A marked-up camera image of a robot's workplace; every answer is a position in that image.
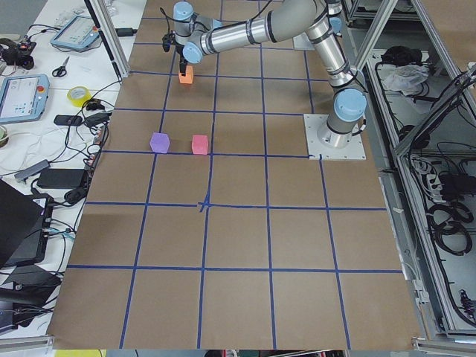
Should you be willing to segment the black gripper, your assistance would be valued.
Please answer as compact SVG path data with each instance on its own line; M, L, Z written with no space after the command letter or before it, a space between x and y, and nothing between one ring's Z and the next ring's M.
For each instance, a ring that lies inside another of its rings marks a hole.
M176 53L179 55L179 73L181 76L185 77L187 75L187 60L183 55L184 45L176 43Z

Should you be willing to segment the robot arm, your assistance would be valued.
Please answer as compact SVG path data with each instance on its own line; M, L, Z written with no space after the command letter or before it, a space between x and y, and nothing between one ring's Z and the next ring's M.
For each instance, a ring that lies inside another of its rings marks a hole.
M360 135L360 122L367 107L358 70L346 58L337 34L340 12L337 1L284 1L265 15L231 25L198 14L188 1L173 7L172 43L180 56L180 71L203 57L264 42L292 40L298 50L314 49L334 90L333 110L317 130L319 141L329 148L343 149Z

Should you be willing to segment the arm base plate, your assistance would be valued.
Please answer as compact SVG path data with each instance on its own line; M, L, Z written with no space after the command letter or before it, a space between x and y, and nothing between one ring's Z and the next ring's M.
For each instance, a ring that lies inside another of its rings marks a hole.
M309 41L307 35L302 33L298 36L295 36L293 39L293 47L297 51L313 51L313 44Z
M304 129L310 160L363 161L366 159L361 135L355 124L348 134L337 134L327 126L328 115L304 114Z

